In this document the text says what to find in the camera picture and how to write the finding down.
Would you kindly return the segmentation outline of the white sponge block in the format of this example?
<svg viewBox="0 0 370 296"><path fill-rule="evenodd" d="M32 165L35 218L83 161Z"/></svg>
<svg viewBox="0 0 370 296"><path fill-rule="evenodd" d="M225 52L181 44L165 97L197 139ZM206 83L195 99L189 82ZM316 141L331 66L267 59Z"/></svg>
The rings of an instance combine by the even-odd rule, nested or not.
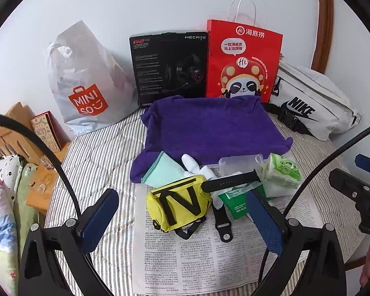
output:
<svg viewBox="0 0 370 296"><path fill-rule="evenodd" d="M297 186L280 185L276 182L262 179L261 183L268 199L274 199L281 196L293 196L299 188Z"/></svg>

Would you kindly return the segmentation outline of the wooden door frame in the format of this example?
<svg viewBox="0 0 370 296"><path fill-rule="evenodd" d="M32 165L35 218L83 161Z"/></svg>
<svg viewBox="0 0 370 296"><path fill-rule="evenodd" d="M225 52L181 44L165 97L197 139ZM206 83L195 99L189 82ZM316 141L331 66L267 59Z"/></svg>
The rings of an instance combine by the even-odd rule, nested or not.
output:
<svg viewBox="0 0 370 296"><path fill-rule="evenodd" d="M312 70L324 74L328 65L333 38L334 2L318 0L317 39Z"/></svg>

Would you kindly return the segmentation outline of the green wet wipe packet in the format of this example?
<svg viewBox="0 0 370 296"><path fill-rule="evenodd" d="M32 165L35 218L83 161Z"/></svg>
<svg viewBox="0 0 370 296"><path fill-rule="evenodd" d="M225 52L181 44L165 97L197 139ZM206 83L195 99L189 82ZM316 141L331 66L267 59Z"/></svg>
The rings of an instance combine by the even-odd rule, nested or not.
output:
<svg viewBox="0 0 370 296"><path fill-rule="evenodd" d="M245 198L247 192L253 189L257 189L262 196L266 197L262 183L236 186L223 194L219 194L219 198L223 201L225 207L228 208L233 219L240 219L248 213Z"/></svg>

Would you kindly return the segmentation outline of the purple towel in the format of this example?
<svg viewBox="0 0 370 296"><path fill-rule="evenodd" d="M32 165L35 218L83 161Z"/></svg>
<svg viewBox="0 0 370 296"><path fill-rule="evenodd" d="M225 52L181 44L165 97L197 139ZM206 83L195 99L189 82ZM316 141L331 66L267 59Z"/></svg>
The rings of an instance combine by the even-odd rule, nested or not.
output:
<svg viewBox="0 0 370 296"><path fill-rule="evenodd" d="M141 116L144 149L133 161L130 179L140 183L159 153L176 162L189 154L198 164L217 164L227 156L283 155L293 144L265 111L260 98L183 98L155 101Z"/></svg>

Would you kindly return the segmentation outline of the white mesh drawstring bag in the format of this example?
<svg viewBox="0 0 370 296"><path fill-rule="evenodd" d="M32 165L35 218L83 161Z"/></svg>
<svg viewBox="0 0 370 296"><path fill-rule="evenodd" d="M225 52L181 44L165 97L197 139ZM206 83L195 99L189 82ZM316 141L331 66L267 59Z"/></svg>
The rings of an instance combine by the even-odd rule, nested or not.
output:
<svg viewBox="0 0 370 296"><path fill-rule="evenodd" d="M229 156L223 157L219 160L219 175L221 177L237 175L238 173L247 173L259 170L259 164L256 160L256 155L246 155L246 156ZM224 189L222 192L229 192L231 190L236 190L238 188L251 188L254 189L262 185L260 180L254 180L247 184L241 184L238 186L229 187Z"/></svg>

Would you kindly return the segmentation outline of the red Haidilao paper bag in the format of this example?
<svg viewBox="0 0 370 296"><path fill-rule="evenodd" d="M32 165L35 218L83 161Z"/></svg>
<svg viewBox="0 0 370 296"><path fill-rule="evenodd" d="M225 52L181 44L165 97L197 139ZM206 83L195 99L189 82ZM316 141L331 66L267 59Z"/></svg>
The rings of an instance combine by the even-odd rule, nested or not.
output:
<svg viewBox="0 0 370 296"><path fill-rule="evenodd" d="M209 19L207 98L256 95L268 102L277 74L283 35L257 25L257 4L233 0L227 20Z"/></svg>

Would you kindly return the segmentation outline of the mint green cloth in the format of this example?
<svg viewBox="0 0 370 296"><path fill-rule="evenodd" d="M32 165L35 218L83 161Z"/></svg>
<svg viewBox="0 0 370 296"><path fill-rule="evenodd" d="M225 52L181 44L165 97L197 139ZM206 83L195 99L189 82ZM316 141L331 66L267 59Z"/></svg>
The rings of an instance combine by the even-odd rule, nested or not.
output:
<svg viewBox="0 0 370 296"><path fill-rule="evenodd" d="M185 170L165 152L158 157L142 177L141 183L152 188L160 188L184 178Z"/></svg>

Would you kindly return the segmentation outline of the white Nike waist bag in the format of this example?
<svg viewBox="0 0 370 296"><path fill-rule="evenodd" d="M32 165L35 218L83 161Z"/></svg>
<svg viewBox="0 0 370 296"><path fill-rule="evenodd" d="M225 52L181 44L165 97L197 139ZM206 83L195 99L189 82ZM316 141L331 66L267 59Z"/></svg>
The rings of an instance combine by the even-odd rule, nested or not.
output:
<svg viewBox="0 0 370 296"><path fill-rule="evenodd" d="M288 129L326 141L362 119L349 98L324 74L279 60L275 83L264 109Z"/></svg>

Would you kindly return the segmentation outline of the patterned small box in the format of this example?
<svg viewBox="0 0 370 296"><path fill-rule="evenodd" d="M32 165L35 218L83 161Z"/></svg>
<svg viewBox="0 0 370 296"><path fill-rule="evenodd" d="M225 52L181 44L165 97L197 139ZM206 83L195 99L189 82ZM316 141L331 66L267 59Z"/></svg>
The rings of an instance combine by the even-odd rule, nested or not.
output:
<svg viewBox="0 0 370 296"><path fill-rule="evenodd" d="M52 114L49 111L43 112L31 119L31 126L34 133L53 152L60 152L63 149L61 139L55 129Z"/></svg>

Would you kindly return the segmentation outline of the floral bedding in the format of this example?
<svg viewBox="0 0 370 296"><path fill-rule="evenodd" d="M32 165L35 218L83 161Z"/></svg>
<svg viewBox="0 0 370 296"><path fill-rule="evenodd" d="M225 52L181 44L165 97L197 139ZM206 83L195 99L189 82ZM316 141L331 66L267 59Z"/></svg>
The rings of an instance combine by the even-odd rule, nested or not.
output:
<svg viewBox="0 0 370 296"><path fill-rule="evenodd" d="M19 242L14 203L24 170L23 157L0 157L0 287L6 295L18 294Z"/></svg>

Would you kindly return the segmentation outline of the black headset box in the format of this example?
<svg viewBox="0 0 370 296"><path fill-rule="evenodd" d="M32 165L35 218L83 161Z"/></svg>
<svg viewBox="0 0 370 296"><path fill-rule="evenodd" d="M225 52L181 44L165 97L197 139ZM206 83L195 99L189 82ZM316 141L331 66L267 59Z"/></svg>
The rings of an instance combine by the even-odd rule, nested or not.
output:
<svg viewBox="0 0 370 296"><path fill-rule="evenodd" d="M140 106L181 95L203 98L206 93L208 34L167 32L129 39Z"/></svg>

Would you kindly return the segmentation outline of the white Miniso plastic bag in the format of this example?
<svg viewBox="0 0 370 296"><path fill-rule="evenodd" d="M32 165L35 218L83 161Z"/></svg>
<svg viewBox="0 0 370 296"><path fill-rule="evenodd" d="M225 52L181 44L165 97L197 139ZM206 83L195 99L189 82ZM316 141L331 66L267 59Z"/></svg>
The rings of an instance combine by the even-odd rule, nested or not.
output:
<svg viewBox="0 0 370 296"><path fill-rule="evenodd" d="M137 87L83 21L47 49L50 89L75 136L116 124L139 108Z"/></svg>

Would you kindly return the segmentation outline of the yellow black pouch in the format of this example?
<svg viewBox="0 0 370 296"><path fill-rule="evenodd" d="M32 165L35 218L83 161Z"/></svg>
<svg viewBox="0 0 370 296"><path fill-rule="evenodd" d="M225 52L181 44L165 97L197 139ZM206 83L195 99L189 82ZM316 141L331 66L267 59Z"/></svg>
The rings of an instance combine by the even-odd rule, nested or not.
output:
<svg viewBox="0 0 370 296"><path fill-rule="evenodd" d="M146 208L156 230L188 240L206 220L212 204L210 195L201 188L206 178L193 175L149 191Z"/></svg>

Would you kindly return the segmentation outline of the green tissue pack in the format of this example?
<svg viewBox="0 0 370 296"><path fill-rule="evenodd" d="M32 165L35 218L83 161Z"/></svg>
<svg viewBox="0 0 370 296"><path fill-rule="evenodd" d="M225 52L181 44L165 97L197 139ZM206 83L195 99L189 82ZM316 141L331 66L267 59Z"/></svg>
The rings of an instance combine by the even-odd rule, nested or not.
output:
<svg viewBox="0 0 370 296"><path fill-rule="evenodd" d="M297 163L274 153L261 162L260 171L265 180L288 188L296 189L302 181Z"/></svg>

